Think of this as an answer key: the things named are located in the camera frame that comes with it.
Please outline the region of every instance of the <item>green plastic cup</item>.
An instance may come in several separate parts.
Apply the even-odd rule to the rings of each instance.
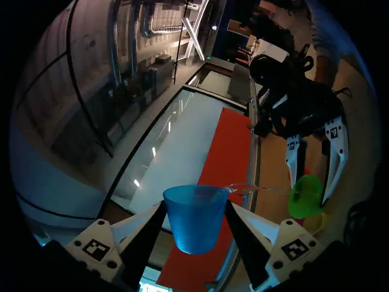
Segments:
[[[306,218],[323,212],[321,193],[323,185],[317,176],[302,176],[289,193],[288,209],[294,218]]]

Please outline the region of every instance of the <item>blue plastic cup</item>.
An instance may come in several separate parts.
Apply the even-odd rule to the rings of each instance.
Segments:
[[[182,185],[163,192],[177,247],[191,255],[215,247],[230,191],[209,185]]]

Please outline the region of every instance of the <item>white wall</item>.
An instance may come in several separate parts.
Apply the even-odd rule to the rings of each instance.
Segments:
[[[10,121],[9,156],[15,188],[28,201],[61,214],[97,215],[105,193],[68,176],[44,160],[19,130],[14,118]],[[93,222],[54,216],[21,200],[19,202],[26,215],[48,225],[77,228]]]

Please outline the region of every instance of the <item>pipe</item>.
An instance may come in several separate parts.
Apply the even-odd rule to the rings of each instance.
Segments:
[[[185,5],[188,9],[198,11],[200,6],[198,4],[188,3]],[[144,4],[142,7],[141,33],[143,37],[153,37],[156,35],[168,35],[178,33],[181,31],[182,25],[166,26],[160,28],[153,28],[153,15],[155,4]]]
[[[200,9],[200,5],[188,3],[187,8],[193,11],[198,11]]]
[[[137,74],[137,33],[140,4],[135,1],[129,8],[128,18],[128,66],[131,78]]]
[[[122,76],[120,75],[119,66],[119,52],[118,52],[118,12],[121,0],[113,0],[109,5],[109,19],[108,19],[108,52],[109,64],[111,67],[111,74],[113,76],[115,87],[122,83]]]

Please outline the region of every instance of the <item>orange mat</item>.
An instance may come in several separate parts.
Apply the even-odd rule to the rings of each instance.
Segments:
[[[250,149],[248,124],[248,117],[223,108],[198,184],[224,187],[246,183]],[[242,197],[238,195],[230,195],[229,199],[236,204],[242,203]],[[204,285],[214,282],[231,240],[232,234],[224,217],[215,248],[203,255],[189,255],[174,246],[157,284],[182,292],[206,292],[208,289]]]

